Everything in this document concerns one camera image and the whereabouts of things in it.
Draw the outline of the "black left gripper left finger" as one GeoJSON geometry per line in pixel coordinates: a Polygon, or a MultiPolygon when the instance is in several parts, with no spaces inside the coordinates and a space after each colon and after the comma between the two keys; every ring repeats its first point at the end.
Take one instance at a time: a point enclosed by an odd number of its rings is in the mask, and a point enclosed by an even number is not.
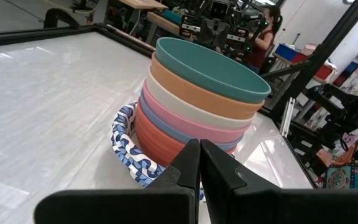
{"type": "Polygon", "coordinates": [[[41,200],[36,223],[197,224],[200,142],[188,141],[144,189],[62,190],[41,200]]]}

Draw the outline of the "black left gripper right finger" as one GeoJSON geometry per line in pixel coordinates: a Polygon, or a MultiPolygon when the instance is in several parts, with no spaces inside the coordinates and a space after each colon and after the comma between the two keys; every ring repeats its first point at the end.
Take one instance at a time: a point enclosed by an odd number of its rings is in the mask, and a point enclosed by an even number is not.
{"type": "Polygon", "coordinates": [[[357,189],[281,189],[211,141],[200,144],[211,223],[358,224],[357,189]]]}

